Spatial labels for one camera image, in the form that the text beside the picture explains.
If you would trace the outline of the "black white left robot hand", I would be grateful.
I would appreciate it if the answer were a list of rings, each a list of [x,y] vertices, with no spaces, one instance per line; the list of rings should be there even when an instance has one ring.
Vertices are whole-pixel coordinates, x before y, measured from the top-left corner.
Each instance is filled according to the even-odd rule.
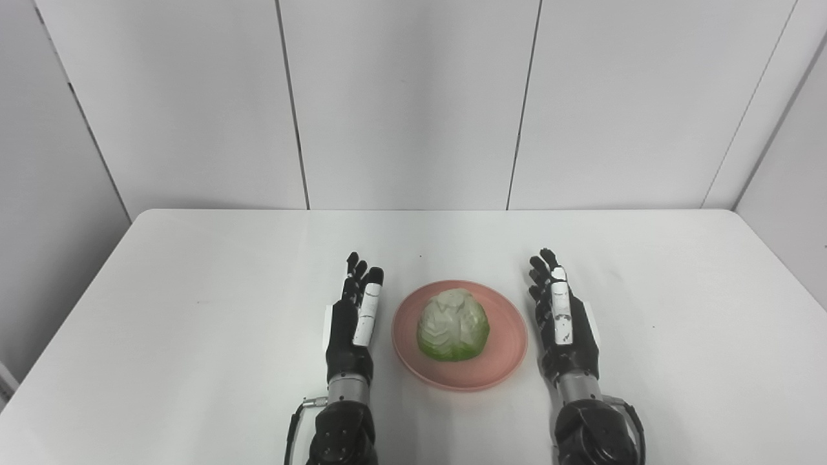
[[[369,267],[356,251],[346,259],[342,294],[331,312],[325,354],[327,382],[342,375],[372,382],[374,362],[369,346],[383,283],[384,271]]]

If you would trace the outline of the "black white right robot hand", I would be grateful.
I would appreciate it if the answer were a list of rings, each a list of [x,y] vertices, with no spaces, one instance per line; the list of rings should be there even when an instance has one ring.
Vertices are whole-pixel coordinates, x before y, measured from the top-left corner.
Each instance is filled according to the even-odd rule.
[[[534,282],[529,286],[529,295],[534,300],[534,315],[540,335],[541,372],[549,382],[571,371],[582,371],[599,378],[599,347],[594,337],[587,309],[582,300],[571,291],[567,277],[561,276],[564,268],[556,255],[547,248],[530,258],[529,277]],[[567,327],[558,323],[554,314],[553,285],[563,291],[567,310],[562,320]]]

